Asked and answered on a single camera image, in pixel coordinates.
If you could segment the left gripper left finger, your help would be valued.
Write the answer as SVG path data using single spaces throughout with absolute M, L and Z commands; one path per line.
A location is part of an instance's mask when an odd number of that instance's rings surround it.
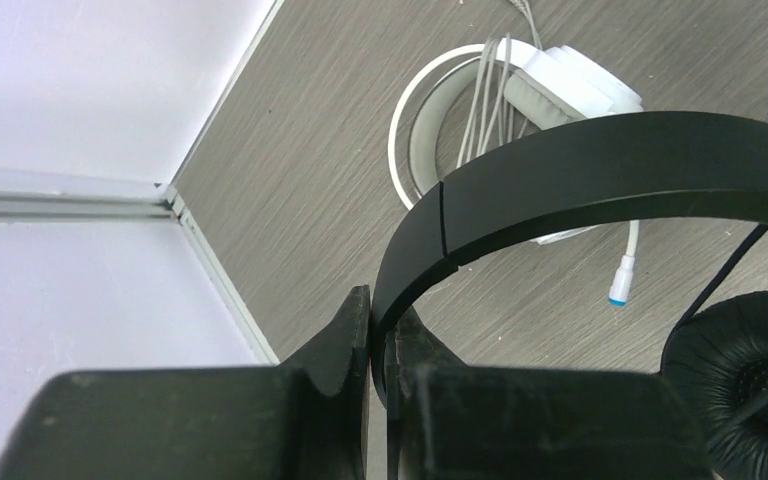
M 370 292 L 285 361 L 75 371 L 32 399 L 0 479 L 362 479 Z

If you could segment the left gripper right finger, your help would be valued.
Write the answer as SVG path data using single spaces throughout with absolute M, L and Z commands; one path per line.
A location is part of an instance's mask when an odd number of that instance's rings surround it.
M 470 366 L 409 310 L 385 338 L 392 479 L 708 479 L 662 378 Z

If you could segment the black headphones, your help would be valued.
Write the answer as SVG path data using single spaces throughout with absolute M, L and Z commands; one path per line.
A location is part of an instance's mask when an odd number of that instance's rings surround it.
M 397 227 L 375 283 L 370 365 L 381 402 L 387 334 L 461 267 L 549 233 L 672 217 L 755 224 L 677 321 L 652 375 L 696 425 L 710 478 L 768 479 L 768 123 L 742 117 L 575 122 L 494 149 L 433 186 Z

